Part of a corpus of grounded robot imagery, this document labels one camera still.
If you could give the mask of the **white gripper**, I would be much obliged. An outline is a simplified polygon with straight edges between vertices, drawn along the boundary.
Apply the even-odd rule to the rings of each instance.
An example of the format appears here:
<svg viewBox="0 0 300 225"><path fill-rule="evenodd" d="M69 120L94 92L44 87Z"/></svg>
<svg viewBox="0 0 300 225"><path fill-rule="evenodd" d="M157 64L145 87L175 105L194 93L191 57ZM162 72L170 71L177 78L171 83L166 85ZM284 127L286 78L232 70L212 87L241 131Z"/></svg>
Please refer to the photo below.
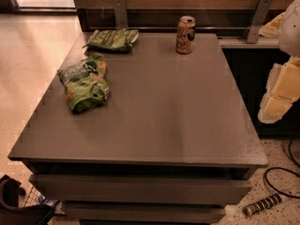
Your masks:
<svg viewBox="0 0 300 225"><path fill-rule="evenodd" d="M275 63L270 70L266 92L262 96L259 121L274 124L300 98L300 58L294 57L284 65Z"/></svg>

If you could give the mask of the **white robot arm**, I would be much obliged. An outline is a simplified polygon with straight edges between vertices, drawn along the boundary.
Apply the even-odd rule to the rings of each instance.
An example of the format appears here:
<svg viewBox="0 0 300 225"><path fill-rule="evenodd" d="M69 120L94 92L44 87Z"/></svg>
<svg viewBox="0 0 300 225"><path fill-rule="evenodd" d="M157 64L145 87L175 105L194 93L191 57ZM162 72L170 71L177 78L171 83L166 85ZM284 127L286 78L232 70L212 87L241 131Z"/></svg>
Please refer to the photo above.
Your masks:
<svg viewBox="0 0 300 225"><path fill-rule="evenodd" d="M290 56L283 65L275 63L271 68L258 112L262 123L274 124L300 98L300 0L263 25L259 34L278 38L279 49Z"/></svg>

